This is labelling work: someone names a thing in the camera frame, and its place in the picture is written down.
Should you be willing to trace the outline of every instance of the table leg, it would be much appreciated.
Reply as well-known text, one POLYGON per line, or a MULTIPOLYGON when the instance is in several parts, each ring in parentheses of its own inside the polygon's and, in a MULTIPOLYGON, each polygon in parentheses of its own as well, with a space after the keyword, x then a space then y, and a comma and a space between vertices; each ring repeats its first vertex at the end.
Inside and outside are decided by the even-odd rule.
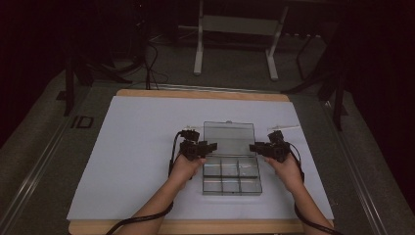
POLYGON ((200 75, 202 73, 202 61, 204 58, 204 0, 199 1, 199 27, 198 27, 198 48, 196 50, 195 68, 193 70, 194 75, 200 75))
POLYGON ((284 20, 287 17, 288 13, 288 6, 284 7, 283 12, 281 13, 280 20, 278 21, 277 27, 275 28, 274 39, 272 41, 272 45, 269 49, 265 50, 266 61, 268 64, 269 75, 271 80, 278 80, 277 69, 275 68, 275 61, 274 61, 274 52, 275 48, 277 47, 278 39, 281 36, 281 31, 283 29, 284 20))

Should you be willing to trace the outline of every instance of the wrist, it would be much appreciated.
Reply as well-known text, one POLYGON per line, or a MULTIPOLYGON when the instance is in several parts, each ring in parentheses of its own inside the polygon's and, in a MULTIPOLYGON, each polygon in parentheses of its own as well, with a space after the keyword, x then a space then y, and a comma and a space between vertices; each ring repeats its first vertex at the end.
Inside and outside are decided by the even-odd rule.
POLYGON ((293 196, 297 195, 297 194, 301 194, 305 191, 307 191, 307 189, 305 188, 304 184, 297 184, 295 186, 290 187, 289 189, 290 193, 293 194, 293 196))

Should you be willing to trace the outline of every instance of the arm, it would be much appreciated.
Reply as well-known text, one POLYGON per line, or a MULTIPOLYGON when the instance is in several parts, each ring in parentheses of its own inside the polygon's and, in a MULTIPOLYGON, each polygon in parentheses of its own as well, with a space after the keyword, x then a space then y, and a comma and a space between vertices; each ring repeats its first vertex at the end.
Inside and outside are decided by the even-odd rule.
MULTIPOLYGON (((300 170, 294 157, 290 154, 282 164, 271 158, 265 158, 265 161, 275 169, 275 173, 283 181, 287 190, 292 193, 300 213, 311 222, 333 229, 332 224, 324 217, 320 209, 318 209, 302 183, 300 170)), ((304 223, 302 226, 304 233, 307 235, 327 234, 304 223)))
MULTIPOLYGON (((151 215, 163 212, 173 202, 177 193, 184 188, 186 182, 197 173, 199 166, 205 163, 205 159, 188 161, 180 155, 174 163, 171 175, 164 185, 133 217, 151 215)), ((164 217, 145 222, 131 223, 119 229, 118 235, 158 234, 164 217)))

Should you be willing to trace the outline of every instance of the white paper sheet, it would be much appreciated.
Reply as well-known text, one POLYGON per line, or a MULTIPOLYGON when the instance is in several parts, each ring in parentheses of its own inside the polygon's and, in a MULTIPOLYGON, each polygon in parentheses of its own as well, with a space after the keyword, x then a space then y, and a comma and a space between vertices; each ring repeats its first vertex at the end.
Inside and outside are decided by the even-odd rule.
MULTIPOLYGON (((269 142, 268 128, 300 125, 290 102, 114 97, 68 219, 132 216, 165 182, 175 134, 187 125, 227 120, 253 123, 255 141, 263 142, 269 142)), ((203 140, 203 129, 198 132, 203 140)), ((283 130, 283 134, 300 151, 305 186, 324 215, 333 219, 302 129, 283 130)), ((179 193, 166 218, 296 218, 292 196, 262 157, 258 161, 263 191, 260 196, 204 196, 199 170, 179 193)))

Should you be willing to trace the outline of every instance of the hand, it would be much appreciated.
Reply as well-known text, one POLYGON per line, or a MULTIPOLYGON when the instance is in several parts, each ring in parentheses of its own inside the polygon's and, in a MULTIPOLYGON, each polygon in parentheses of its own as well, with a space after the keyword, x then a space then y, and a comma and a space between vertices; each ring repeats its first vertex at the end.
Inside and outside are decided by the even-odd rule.
POLYGON ((294 193, 297 189, 303 187, 300 170, 293 155, 289 154, 283 163, 278 163, 276 160, 267 157, 265 157, 265 161, 275 169, 275 173, 283 181, 288 191, 294 193))
POLYGON ((194 176, 201 165, 206 162, 206 159, 196 159, 189 161, 183 155, 179 155, 174 162, 173 170, 168 178, 169 181, 175 182, 184 188, 186 182, 194 176))

